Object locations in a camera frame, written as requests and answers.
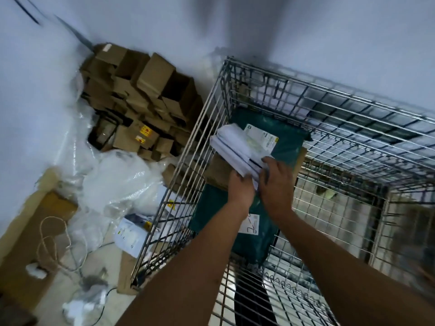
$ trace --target green package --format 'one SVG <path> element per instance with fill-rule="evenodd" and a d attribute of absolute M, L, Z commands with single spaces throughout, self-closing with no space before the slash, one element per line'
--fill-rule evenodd
<path fill-rule="evenodd" d="M 251 125 L 276 136 L 278 139 L 271 154 L 275 159 L 291 166 L 296 163 L 303 141 L 310 139 L 309 133 L 301 128 L 245 108 L 234 110 L 230 122 L 236 123 L 242 129 Z M 196 233 L 202 230 L 227 200 L 228 192 L 206 184 L 189 223 L 189 229 Z M 267 257 L 268 247 L 273 243 L 278 228 L 270 220 L 258 195 L 249 208 L 249 213 L 259 215 L 258 234 L 239 233 L 232 252 L 245 258 L 248 263 L 261 264 Z"/>

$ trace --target white wall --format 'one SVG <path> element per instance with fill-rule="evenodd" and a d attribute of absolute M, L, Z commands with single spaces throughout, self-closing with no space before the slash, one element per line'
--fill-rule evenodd
<path fill-rule="evenodd" d="M 435 111 L 435 0 L 70 2 L 95 42 L 159 52 L 198 82 L 216 54 L 254 55 Z"/>
<path fill-rule="evenodd" d="M 42 26 L 13 0 L 0 0 L 0 236 L 56 163 L 73 120 L 71 79 L 82 58 L 74 36 L 32 12 Z"/>

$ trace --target wire cage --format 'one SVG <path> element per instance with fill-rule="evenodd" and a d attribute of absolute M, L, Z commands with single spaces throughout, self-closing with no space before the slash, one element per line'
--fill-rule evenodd
<path fill-rule="evenodd" d="M 330 82 L 320 85 L 233 58 L 225 60 L 204 104 L 152 234 L 168 222 L 174 230 L 148 236 L 133 286 L 140 287 L 194 236 L 188 224 L 214 154 L 209 137 L 238 107 L 311 133 L 295 186 L 293 209 L 299 217 L 373 268 L 434 298 L 435 120 Z M 175 183 L 179 174 L 182 181 Z M 164 212 L 175 205 L 175 215 Z M 158 241 L 166 245 L 162 248 Z M 337 321 L 315 279 L 278 232 L 262 265 L 230 257 L 210 317 L 210 325 L 226 324 Z"/>

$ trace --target pile of cardboard boxes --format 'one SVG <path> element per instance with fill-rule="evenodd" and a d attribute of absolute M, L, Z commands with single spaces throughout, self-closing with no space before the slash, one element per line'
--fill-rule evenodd
<path fill-rule="evenodd" d="M 193 78 L 156 53 L 111 43 L 94 52 L 80 68 L 82 97 L 100 116 L 88 141 L 100 151 L 122 149 L 148 161 L 180 155 L 203 107 Z"/>

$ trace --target person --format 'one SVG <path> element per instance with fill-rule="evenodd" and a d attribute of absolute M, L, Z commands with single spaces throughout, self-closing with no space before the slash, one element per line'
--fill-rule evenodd
<path fill-rule="evenodd" d="M 435 325 L 435 311 L 404 285 L 369 267 L 288 208 L 291 168 L 265 158 L 260 198 L 311 271 L 340 325 Z M 255 195 L 251 178 L 230 175 L 228 202 L 133 300 L 117 326 L 207 325 L 231 247 Z"/>

